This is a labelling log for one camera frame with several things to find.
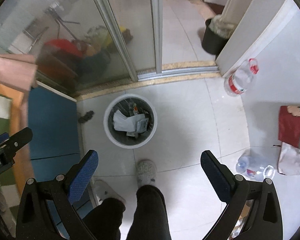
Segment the blue cabinet panel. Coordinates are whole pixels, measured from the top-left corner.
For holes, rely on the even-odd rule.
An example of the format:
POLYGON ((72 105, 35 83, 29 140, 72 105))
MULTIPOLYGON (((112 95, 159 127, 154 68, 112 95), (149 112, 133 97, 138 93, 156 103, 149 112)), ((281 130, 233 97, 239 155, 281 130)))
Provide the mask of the blue cabinet panel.
POLYGON ((79 163, 76 103, 45 88, 29 94, 30 159, 36 181, 50 181, 79 163))

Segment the grey slipper right foot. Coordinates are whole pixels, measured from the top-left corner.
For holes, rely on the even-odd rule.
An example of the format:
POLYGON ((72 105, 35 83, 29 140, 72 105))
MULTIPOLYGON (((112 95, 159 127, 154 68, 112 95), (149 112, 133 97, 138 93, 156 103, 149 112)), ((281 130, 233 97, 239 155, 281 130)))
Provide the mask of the grey slipper right foot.
POLYGON ((153 161, 144 159, 138 162, 136 167, 136 180, 138 188, 145 185, 156 185, 157 168, 153 161))

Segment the aluminium sliding door frame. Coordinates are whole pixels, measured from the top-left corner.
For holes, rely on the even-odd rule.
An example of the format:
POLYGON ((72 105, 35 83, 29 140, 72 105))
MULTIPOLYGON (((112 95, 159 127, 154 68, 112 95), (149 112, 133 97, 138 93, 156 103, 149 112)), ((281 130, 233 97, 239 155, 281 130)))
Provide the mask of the aluminium sliding door frame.
POLYGON ((209 7, 188 0, 94 0, 134 82, 217 72, 201 46, 209 7))

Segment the white paper trash in bin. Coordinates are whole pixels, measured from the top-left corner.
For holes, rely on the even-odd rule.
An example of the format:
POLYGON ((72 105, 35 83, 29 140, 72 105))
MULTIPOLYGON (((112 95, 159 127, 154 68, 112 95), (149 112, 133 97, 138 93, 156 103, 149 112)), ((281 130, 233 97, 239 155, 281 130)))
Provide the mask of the white paper trash in bin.
POLYGON ((129 137, 138 137, 148 128, 150 113, 142 108, 134 98, 126 98, 117 104, 113 115, 114 129, 126 132, 129 137))

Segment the empty clear plastic bottle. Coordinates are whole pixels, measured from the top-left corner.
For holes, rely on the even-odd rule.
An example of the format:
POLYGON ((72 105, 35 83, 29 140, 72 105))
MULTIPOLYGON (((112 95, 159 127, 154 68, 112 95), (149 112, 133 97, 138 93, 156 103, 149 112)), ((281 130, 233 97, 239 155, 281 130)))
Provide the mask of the empty clear plastic bottle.
POLYGON ((266 159, 259 154, 243 154, 236 164, 236 171, 254 181, 273 179, 275 168, 268 164, 266 159))

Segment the beige cloth bag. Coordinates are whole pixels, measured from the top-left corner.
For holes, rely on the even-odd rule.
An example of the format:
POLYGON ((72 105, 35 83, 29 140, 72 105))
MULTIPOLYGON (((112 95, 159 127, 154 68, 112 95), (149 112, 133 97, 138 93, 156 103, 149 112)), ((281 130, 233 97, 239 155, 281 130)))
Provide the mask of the beige cloth bag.
POLYGON ((277 170, 285 176, 300 176, 300 149, 282 142, 277 170))

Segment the white round trash bin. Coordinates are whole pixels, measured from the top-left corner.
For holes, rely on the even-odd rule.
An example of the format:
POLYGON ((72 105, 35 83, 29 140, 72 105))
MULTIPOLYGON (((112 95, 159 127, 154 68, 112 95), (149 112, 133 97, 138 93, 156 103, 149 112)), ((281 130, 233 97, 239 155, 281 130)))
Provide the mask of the white round trash bin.
POLYGON ((143 96, 124 94, 113 100, 104 113, 108 139, 121 148, 147 144, 156 132, 158 117, 152 103, 143 96))

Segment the black bucket with mop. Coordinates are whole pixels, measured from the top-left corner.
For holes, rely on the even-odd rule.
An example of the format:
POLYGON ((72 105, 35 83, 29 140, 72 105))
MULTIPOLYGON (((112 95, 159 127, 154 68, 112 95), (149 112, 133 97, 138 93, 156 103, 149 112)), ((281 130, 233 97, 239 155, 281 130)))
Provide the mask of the black bucket with mop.
POLYGON ((205 21, 202 48, 211 55, 218 56, 230 39, 237 25, 225 22, 222 15, 216 15, 205 21))

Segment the grey slipper foot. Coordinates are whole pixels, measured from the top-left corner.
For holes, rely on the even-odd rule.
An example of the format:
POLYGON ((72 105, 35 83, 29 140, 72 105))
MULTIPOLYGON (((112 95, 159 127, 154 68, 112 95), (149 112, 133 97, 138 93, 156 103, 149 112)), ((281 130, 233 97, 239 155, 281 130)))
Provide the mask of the grey slipper foot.
POLYGON ((136 167, 136 180, 138 188, 145 185, 156 185, 157 168, 153 161, 144 159, 138 162, 136 167))
POLYGON ((99 204, 115 204, 125 207, 126 201, 103 180, 93 183, 93 193, 99 204))

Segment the pink cloth on table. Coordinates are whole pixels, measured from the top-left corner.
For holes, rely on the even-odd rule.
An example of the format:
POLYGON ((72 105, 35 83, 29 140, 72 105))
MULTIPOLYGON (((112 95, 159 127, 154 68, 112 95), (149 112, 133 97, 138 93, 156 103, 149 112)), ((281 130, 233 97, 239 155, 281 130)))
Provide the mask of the pink cloth on table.
POLYGON ((0 83, 28 92, 36 83, 36 59, 29 54, 2 54, 0 55, 0 83))

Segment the black trousered leg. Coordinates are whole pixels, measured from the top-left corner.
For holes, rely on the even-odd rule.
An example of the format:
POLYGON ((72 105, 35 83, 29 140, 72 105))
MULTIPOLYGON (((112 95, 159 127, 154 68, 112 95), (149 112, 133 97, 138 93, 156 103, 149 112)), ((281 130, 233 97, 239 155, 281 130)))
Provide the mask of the black trousered leg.
MULTIPOLYGON (((136 192, 137 207, 127 239, 171 239, 165 199, 161 191, 145 185, 136 192)), ((125 204, 108 197, 82 220, 96 239, 120 239, 125 204)))

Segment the large clear water jug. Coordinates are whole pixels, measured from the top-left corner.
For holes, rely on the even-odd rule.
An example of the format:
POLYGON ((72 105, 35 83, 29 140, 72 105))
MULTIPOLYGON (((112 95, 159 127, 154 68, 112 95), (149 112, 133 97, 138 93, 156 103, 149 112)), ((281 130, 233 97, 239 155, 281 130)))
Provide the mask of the large clear water jug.
POLYGON ((255 58, 245 60, 229 77, 224 80, 224 88, 229 96, 239 96, 253 85, 259 71, 255 58))

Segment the red patterned bag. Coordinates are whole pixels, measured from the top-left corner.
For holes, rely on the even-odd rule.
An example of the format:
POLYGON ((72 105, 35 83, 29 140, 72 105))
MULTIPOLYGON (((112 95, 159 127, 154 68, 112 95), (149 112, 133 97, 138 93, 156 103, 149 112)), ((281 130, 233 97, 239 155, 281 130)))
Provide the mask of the red patterned bag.
POLYGON ((300 149, 300 106, 281 106, 278 139, 300 149))

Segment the grey slipper left foot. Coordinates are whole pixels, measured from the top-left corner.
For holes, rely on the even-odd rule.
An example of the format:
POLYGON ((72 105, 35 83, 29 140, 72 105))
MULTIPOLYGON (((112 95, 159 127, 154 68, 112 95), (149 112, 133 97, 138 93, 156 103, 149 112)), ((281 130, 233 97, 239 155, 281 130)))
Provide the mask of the grey slipper left foot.
POLYGON ((126 201, 103 180, 93 183, 93 193, 99 204, 115 204, 125 207, 126 201))

